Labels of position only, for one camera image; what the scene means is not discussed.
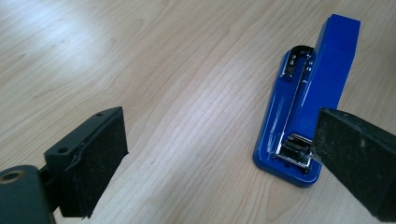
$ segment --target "wood grain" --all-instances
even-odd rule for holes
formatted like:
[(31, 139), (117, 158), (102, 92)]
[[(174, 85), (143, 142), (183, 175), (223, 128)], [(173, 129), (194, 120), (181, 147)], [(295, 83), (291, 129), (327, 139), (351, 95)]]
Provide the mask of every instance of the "wood grain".
[(122, 105), (130, 154), (91, 219), (377, 223), (330, 174), (299, 189), (251, 155), (279, 62), (337, 13), (361, 21), (339, 109), (396, 133), (396, 2), (0, 2), (0, 169)]

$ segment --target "light wood surface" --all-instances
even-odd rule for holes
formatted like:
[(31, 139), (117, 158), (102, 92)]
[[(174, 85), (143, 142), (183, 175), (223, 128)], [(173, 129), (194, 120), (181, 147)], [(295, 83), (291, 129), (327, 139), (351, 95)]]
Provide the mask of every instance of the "light wood surface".
[(395, 1), (2, 0), (0, 170), (122, 105), (130, 154), (59, 223), (376, 223), (327, 169), (300, 189), (251, 159), (283, 54), (332, 13), (361, 21), (338, 108), (396, 133)]

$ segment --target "stapler anvil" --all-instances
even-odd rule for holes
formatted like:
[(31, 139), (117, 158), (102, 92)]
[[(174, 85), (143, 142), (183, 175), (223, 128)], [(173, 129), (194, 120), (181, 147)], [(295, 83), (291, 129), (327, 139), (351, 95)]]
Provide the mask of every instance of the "stapler anvil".
[(321, 164), (311, 152), (318, 112), (338, 105), (360, 24), (331, 15), (315, 48), (297, 46), (286, 53), (253, 153), (258, 167), (300, 187), (318, 180)]

